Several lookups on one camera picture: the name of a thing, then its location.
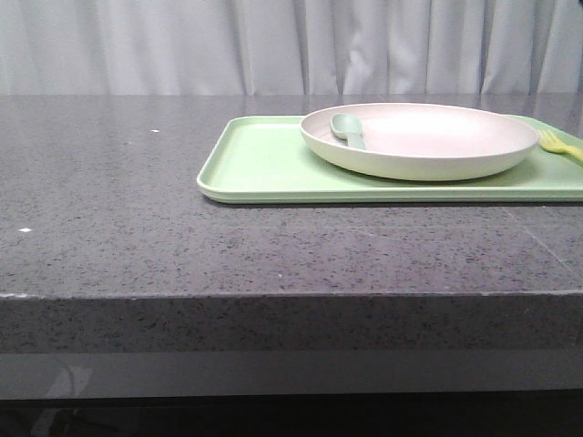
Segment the beige round plate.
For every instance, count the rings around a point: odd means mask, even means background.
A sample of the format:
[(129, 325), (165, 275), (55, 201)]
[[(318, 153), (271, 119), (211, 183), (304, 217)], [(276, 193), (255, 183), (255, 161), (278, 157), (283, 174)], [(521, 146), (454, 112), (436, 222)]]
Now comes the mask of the beige round plate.
[[(334, 135), (336, 114), (357, 117), (363, 149)], [(381, 178), (454, 181), (504, 172), (524, 161), (538, 131), (518, 118), (485, 110), (416, 103), (328, 107), (300, 123), (309, 149), (341, 168)]]

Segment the yellow plastic fork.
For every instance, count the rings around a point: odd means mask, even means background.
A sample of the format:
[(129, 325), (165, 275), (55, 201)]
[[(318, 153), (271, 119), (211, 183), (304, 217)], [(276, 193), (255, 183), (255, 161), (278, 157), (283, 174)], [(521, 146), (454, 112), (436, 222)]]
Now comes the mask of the yellow plastic fork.
[(551, 130), (539, 132), (539, 145), (548, 153), (568, 156), (578, 163), (583, 162), (582, 149), (564, 142)]

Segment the light green rectangular tray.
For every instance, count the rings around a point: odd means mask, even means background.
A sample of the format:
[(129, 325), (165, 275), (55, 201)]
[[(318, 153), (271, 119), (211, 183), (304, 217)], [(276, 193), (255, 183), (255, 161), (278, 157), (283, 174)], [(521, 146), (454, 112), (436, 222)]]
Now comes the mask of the light green rectangular tray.
[(540, 147), (487, 178), (411, 182), (336, 167), (311, 152), (297, 116), (232, 119), (197, 177), (207, 197), (228, 204), (579, 202), (582, 165)]

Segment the teal green plastic spoon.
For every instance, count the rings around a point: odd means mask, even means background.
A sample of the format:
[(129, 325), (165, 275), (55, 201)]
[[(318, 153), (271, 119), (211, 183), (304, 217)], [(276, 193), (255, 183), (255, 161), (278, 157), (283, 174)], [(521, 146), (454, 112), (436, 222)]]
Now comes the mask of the teal green plastic spoon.
[(348, 147), (366, 150), (363, 140), (363, 127), (358, 117), (338, 113), (331, 116), (330, 128), (332, 133), (343, 140)]

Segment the white pleated curtain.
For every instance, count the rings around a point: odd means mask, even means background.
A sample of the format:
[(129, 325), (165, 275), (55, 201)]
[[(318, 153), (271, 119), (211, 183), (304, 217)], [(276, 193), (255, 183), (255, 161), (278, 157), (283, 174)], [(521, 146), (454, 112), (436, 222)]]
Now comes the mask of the white pleated curtain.
[(577, 93), (579, 1), (4, 1), (10, 95)]

